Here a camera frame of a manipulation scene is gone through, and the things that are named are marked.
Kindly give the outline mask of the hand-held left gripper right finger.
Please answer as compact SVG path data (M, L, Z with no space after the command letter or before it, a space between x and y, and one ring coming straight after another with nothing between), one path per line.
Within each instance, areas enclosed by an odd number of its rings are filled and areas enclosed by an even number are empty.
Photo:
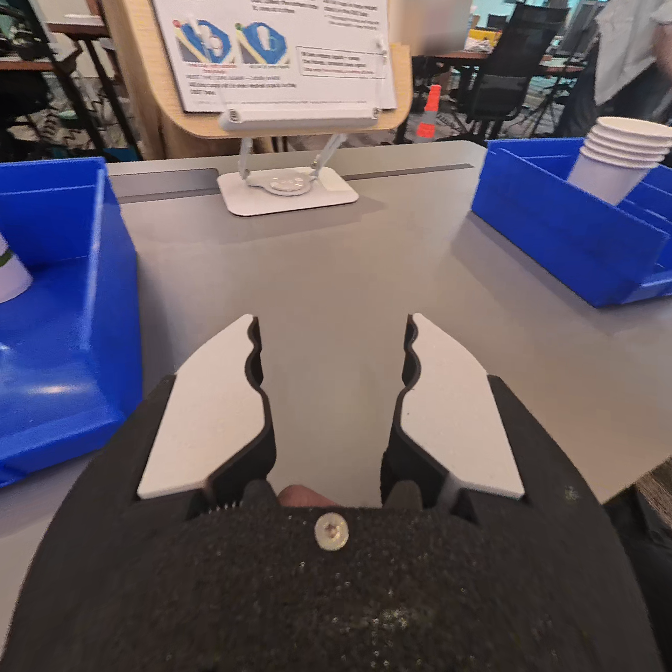
M522 500L523 481L481 363L421 313L408 315L403 348L382 503L403 481L417 485L425 509L452 509L466 491Z

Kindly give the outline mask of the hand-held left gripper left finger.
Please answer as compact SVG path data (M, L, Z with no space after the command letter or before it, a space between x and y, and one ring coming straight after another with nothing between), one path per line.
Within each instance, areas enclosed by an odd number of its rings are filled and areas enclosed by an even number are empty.
M262 389L259 320L246 314L206 341L177 370L137 496L199 491L217 508L242 502L265 480L277 451Z

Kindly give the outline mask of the blue plastic bin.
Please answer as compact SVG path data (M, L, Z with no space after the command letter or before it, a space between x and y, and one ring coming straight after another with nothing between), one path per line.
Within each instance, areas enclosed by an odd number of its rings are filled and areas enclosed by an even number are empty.
M567 182L583 139L489 142L472 211L593 307L671 296L671 168L607 204Z
M1 164L1 487L102 448L142 400L137 253L105 161Z

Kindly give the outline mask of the white paper cup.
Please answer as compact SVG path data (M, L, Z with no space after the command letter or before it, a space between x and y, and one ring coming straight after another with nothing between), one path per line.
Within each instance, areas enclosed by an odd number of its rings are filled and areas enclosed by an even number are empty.
M18 297L31 285L31 273L1 234L1 304Z

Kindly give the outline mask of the stack of nested paper cups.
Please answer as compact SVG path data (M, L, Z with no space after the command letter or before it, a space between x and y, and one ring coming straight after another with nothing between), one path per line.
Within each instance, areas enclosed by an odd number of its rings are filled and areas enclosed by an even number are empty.
M618 205L670 150L670 126L601 116L584 138L567 183Z

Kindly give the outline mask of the person's left hand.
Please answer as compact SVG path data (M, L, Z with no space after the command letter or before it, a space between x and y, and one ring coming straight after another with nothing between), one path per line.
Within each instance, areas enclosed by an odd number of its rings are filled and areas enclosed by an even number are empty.
M305 485L292 484L278 494L278 502L287 508L334 508L338 504Z

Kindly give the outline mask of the orange traffic cone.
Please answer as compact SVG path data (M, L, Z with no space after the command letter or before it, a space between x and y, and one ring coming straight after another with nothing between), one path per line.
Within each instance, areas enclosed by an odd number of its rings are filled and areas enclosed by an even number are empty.
M441 85L432 85L427 95L424 111L415 133L415 143L431 142L435 139L436 117L441 98Z

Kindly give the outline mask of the black office chair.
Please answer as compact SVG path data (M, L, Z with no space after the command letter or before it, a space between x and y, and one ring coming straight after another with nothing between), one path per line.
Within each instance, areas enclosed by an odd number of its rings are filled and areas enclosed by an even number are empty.
M518 3L492 53L478 65L473 84L458 105L472 126L467 139L496 139L504 122L522 110L530 81L564 27L567 7Z

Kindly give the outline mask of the printed instruction sheet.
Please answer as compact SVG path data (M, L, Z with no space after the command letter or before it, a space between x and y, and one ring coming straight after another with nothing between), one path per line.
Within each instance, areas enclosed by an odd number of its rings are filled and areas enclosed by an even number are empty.
M397 107L386 1L152 1L187 113Z

